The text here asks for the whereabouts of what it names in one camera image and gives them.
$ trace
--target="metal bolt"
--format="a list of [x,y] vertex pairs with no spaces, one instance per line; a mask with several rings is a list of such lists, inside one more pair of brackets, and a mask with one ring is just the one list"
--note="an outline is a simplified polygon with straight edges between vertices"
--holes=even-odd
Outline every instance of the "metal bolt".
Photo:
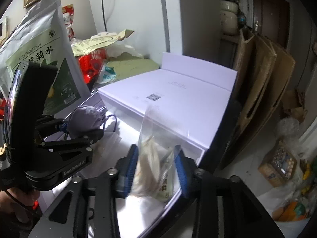
[[197,168],[197,169],[195,170],[195,174],[198,175],[198,176],[202,175],[204,172],[205,172],[205,170],[204,170],[204,169],[201,169],[201,168]]
[[239,176],[230,176],[229,180],[235,183],[241,182],[241,179]]
[[73,183],[79,183],[79,182],[81,182],[81,180],[82,180],[82,178],[80,176],[75,176],[73,178]]
[[116,168],[110,168],[108,169],[107,173],[112,176],[118,173],[118,170]]

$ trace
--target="blue gripper pad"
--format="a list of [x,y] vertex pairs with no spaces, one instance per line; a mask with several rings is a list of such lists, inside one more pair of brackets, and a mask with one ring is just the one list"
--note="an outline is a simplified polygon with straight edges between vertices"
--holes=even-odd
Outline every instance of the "blue gripper pad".
[[179,153],[175,157],[175,167],[180,181],[182,195],[185,198],[189,198],[194,189],[193,174],[194,170],[197,167],[194,160],[185,157],[183,150],[180,148],[180,145],[176,145],[174,151],[179,151]]
[[118,160],[116,168],[119,170],[116,181],[116,191],[118,198],[126,198],[132,187],[135,169],[138,161],[138,147],[131,145],[128,155]]

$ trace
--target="black cable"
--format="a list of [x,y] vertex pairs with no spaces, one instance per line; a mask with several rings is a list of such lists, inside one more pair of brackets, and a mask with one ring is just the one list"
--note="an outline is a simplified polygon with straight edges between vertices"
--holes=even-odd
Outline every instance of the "black cable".
[[105,25],[105,31],[107,31],[106,19],[105,19],[105,8],[104,8],[104,5],[103,5],[103,0],[101,0],[101,6],[102,6],[103,23],[104,23],[104,25]]
[[13,199],[18,205],[20,205],[22,208],[24,208],[27,212],[29,212],[31,215],[33,215],[36,218],[41,218],[41,216],[35,212],[33,212],[32,210],[29,210],[27,208],[27,206],[23,205],[18,199],[16,199],[15,197],[12,196],[12,194],[10,192],[8,192],[7,190],[4,191],[11,199]]

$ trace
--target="black device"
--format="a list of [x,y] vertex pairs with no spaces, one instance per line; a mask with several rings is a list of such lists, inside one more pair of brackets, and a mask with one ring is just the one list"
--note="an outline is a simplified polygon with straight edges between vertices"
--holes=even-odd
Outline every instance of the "black device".
[[20,62],[15,71],[2,123],[0,190],[19,187],[47,191],[80,171],[92,160],[90,145],[102,130],[72,140],[45,142],[66,120],[42,115],[57,67]]
[[[31,231],[29,238],[75,238],[88,234],[88,198],[95,197],[94,237],[119,238],[115,198],[128,196],[136,168],[138,150],[132,145],[128,156],[115,168],[99,177],[82,179],[76,176],[55,199]],[[223,179],[197,168],[194,160],[183,151],[177,155],[182,198],[197,198],[192,237],[218,237],[218,201],[222,196],[224,237],[284,237],[262,204],[238,176]],[[157,234],[146,237],[159,237]]]

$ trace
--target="human hand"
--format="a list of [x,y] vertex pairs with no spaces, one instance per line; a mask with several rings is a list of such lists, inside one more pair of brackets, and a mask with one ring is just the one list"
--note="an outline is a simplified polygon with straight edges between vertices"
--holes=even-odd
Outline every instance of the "human hand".
[[[40,192],[36,190],[32,190],[28,194],[24,193],[18,188],[10,188],[8,192],[19,200],[25,206],[33,206],[34,202],[40,197]],[[13,204],[16,202],[11,199],[4,191],[0,192],[0,211],[5,213],[12,213],[14,212]]]

